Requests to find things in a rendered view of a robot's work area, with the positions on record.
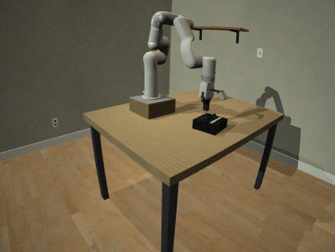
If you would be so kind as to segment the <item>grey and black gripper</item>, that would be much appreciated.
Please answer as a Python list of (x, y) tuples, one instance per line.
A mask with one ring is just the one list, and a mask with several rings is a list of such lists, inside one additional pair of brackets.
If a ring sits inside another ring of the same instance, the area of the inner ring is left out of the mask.
[(204, 111), (209, 110), (210, 100), (214, 97), (214, 92), (209, 90), (214, 89), (214, 83), (215, 81), (211, 83), (201, 80), (199, 98), (202, 98), (201, 102), (203, 102)]

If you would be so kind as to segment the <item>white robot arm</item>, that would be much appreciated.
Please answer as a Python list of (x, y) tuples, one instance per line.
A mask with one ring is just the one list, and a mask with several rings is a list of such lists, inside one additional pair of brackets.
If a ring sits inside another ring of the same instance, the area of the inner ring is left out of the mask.
[(145, 100), (158, 100), (159, 95), (159, 70), (157, 65), (163, 65), (168, 58), (169, 39), (164, 34), (163, 24), (175, 27), (181, 40), (181, 56), (184, 63), (190, 69), (202, 68), (202, 79), (207, 82), (215, 81), (216, 59), (194, 55), (191, 42), (195, 39), (192, 32), (194, 23), (191, 19), (174, 13), (160, 11), (154, 14), (151, 22), (148, 47), (150, 49), (161, 49), (149, 51), (144, 54), (144, 95)]

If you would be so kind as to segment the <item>black lighting desk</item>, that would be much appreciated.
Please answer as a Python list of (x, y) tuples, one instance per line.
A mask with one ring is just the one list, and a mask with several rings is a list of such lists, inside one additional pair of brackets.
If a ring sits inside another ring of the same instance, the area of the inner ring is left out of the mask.
[(206, 113), (193, 119), (192, 128), (211, 135), (216, 135), (227, 127), (227, 122), (227, 118), (217, 116), (215, 113), (213, 115)]

